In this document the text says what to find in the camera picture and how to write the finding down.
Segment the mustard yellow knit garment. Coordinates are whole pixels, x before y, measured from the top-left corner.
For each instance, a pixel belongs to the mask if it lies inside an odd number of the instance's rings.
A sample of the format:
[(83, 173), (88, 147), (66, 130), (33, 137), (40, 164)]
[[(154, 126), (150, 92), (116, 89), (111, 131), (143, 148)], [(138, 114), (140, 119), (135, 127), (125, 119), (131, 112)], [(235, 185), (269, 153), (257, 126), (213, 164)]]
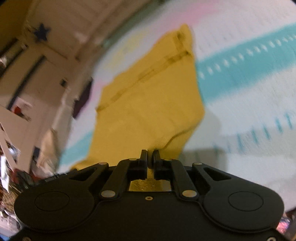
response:
[(75, 169), (158, 150), (177, 159), (204, 117), (188, 25), (163, 35), (102, 91), (87, 157)]

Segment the beige pillow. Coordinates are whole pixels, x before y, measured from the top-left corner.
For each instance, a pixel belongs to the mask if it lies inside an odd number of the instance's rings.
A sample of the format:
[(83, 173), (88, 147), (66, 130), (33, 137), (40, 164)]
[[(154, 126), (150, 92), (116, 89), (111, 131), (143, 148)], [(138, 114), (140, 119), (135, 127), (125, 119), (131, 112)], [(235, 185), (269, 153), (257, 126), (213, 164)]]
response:
[(54, 174), (59, 162), (57, 132), (50, 128), (46, 131), (42, 141), (39, 157), (37, 159), (37, 167), (46, 174)]

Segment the dark maroon folded garment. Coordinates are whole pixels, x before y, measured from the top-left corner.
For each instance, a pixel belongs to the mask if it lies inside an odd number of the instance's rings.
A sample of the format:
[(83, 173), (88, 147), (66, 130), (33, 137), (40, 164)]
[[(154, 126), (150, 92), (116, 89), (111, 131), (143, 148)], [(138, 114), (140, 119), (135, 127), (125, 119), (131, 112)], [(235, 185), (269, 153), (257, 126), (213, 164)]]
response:
[(74, 108), (72, 112), (72, 117), (76, 119), (79, 116), (79, 112), (81, 109), (85, 106), (85, 104), (88, 102), (88, 99), (90, 97), (91, 89), (93, 84), (93, 78), (90, 77), (87, 84), (85, 85), (83, 91), (81, 92), (78, 99), (74, 102)]

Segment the flower pattern bed blanket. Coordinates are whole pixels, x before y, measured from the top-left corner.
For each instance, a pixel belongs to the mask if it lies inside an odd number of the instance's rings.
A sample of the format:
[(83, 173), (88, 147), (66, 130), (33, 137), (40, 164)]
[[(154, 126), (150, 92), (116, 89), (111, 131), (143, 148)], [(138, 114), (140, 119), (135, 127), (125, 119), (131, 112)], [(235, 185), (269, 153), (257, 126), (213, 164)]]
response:
[(104, 41), (88, 103), (72, 122), (59, 172), (83, 160), (104, 85), (169, 30), (194, 38), (205, 117), (180, 156), (276, 191), (295, 207), (295, 1), (166, 1)]

